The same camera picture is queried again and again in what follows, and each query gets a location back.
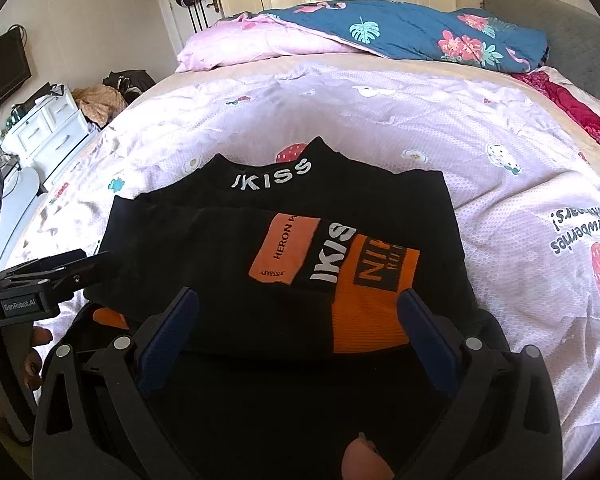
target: blue floral blanket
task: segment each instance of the blue floral blanket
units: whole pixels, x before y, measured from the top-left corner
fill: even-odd
[[[481,9],[440,12],[386,0],[336,0],[259,14],[391,59],[449,61],[507,73],[530,72],[546,59],[543,32]]]

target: red cloth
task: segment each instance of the red cloth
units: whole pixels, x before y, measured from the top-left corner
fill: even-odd
[[[512,77],[551,99],[600,145],[600,117],[586,104],[578,101],[566,88],[551,82],[545,72],[512,74]]]

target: flamingo print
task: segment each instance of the flamingo print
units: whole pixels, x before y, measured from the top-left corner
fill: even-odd
[[[344,9],[345,7],[347,7],[345,2],[338,2],[334,7],[331,7],[328,2],[319,2],[315,6],[298,7],[296,10],[294,10],[294,14],[296,12],[315,12],[318,9]]]
[[[513,58],[514,61],[517,61],[518,63],[524,63],[526,65],[527,72],[531,72],[531,63],[529,63],[526,59],[520,59],[519,57],[516,57],[516,51],[511,50],[509,47],[507,47],[507,52]]]

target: cabinet handle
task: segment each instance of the cabinet handle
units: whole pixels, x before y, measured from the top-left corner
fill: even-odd
[[[71,138],[70,136],[64,136],[64,139],[62,139],[62,142],[56,146],[56,148],[55,148],[54,151],[56,152],[57,150],[59,150],[60,148],[62,148],[62,145],[65,142],[67,142],[70,138]]]

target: television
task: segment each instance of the television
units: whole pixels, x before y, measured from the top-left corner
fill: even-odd
[[[0,36],[0,105],[31,77],[20,28]]]

